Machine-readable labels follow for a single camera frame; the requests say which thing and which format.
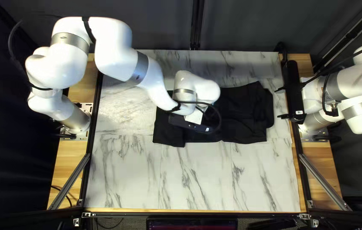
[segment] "gray wall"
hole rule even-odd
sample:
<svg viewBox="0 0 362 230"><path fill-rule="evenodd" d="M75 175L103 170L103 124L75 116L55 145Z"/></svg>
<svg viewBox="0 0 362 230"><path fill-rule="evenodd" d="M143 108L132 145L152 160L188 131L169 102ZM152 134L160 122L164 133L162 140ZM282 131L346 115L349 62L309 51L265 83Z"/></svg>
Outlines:
<svg viewBox="0 0 362 230"><path fill-rule="evenodd" d="M40 46L49 46L57 16L102 16L127 23L137 49L188 49L192 0L0 0Z"/></svg>
<svg viewBox="0 0 362 230"><path fill-rule="evenodd" d="M105 16L126 22L138 49L188 49L193 0L0 0L38 45L49 45L55 17ZM362 0L206 0L202 50L325 54L362 15Z"/></svg>
<svg viewBox="0 0 362 230"><path fill-rule="evenodd" d="M361 8L362 0L206 1L201 47L270 51L283 41L291 52L309 53L319 39L330 41L321 34L336 35Z"/></svg>

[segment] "dark backdrop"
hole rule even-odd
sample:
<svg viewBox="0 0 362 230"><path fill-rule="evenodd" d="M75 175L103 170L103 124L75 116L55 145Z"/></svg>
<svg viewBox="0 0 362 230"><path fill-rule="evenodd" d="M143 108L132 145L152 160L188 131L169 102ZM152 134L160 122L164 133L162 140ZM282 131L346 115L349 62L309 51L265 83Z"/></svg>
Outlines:
<svg viewBox="0 0 362 230"><path fill-rule="evenodd" d="M0 214L47 208L58 144L49 118L28 107L30 88L10 62L7 38L13 24L0 15ZM36 47L27 39L20 32L15 36L21 60Z"/></svg>

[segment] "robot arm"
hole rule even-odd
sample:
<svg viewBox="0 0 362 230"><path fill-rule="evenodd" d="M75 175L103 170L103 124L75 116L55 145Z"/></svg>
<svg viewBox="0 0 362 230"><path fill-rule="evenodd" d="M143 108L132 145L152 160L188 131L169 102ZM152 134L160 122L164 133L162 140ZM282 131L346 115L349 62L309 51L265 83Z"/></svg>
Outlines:
<svg viewBox="0 0 362 230"><path fill-rule="evenodd" d="M338 117L327 116L320 110L323 82L327 76L316 79L303 88L303 104L308 115L305 122L299 125L302 131L312 133L345 119L354 133L362 134L362 54L354 57L354 63L354 66L330 74L327 81L325 103L339 103Z"/></svg>
<svg viewBox="0 0 362 230"><path fill-rule="evenodd" d="M91 17L89 26L97 40L95 63L102 73L145 89L154 104L165 111L178 107L178 102L167 93L157 61L131 48L132 32L127 24L112 18ZM178 101L213 103L219 95L219 86L214 81L188 71L179 71L175 76L173 98ZM181 104L173 113L189 115L194 110L195 104Z"/></svg>
<svg viewBox="0 0 362 230"><path fill-rule="evenodd" d="M194 112L195 104L180 104L169 97L157 61L131 48L132 32L127 24L102 17L90 17L88 23L97 40L95 63L102 73L145 89L150 99L165 111L179 115ZM61 90L82 79L90 43L81 17L62 18L54 26L51 46L35 50L25 61L31 83L52 89L33 88L28 98L30 108L78 132L85 131L90 119ZM173 98L178 101L213 103L219 95L219 86L214 81L188 71L179 71L175 76Z"/></svg>

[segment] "folded black clothing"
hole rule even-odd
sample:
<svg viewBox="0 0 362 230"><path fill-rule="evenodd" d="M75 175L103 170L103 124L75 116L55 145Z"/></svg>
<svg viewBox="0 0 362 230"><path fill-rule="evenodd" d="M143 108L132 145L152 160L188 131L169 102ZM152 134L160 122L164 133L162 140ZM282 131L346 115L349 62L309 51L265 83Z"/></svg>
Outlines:
<svg viewBox="0 0 362 230"><path fill-rule="evenodd" d="M266 141L266 128L274 123L273 96L260 82L233 88L221 88L214 103L221 114L222 125L214 133L197 133L168 123L169 113L157 108L153 142L174 147L184 147L188 142L234 142L251 144ZM201 124L218 125L219 118L212 108L207 108Z"/></svg>

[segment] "marble surface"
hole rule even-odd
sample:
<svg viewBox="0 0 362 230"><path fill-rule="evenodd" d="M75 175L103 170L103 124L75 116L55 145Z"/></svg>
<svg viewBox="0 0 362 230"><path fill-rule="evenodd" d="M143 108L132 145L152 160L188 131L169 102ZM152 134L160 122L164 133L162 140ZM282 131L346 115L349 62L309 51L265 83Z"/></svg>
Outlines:
<svg viewBox="0 0 362 230"><path fill-rule="evenodd" d="M283 85L273 52L140 50L163 69L167 89L187 70L221 87L260 81ZM275 116L287 112L273 94ZM267 142L152 143L155 105L143 89L105 76L98 112L87 207L300 211L287 120L275 118Z"/></svg>

